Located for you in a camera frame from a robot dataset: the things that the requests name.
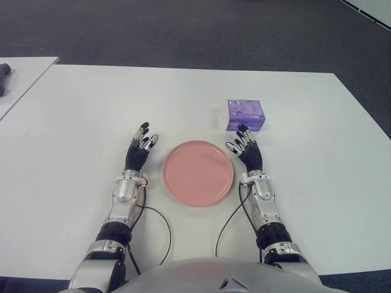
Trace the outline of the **robot left hand black silver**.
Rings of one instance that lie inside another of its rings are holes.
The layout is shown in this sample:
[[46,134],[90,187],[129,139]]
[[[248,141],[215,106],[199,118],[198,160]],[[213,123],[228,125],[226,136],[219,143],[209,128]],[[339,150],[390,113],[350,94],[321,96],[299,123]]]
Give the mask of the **robot left hand black silver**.
[[144,122],[136,129],[125,157],[124,170],[139,172],[144,166],[151,149],[158,142],[158,135],[147,137],[148,132],[149,122]]

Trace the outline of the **robot right hand black silver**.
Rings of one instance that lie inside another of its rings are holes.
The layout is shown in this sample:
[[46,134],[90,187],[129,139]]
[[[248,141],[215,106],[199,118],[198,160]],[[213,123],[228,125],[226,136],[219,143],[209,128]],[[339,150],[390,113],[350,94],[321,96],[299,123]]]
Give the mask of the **robot right hand black silver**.
[[247,172],[262,171],[263,158],[258,143],[251,130],[244,124],[238,126],[235,143],[226,142],[225,146],[246,166]]

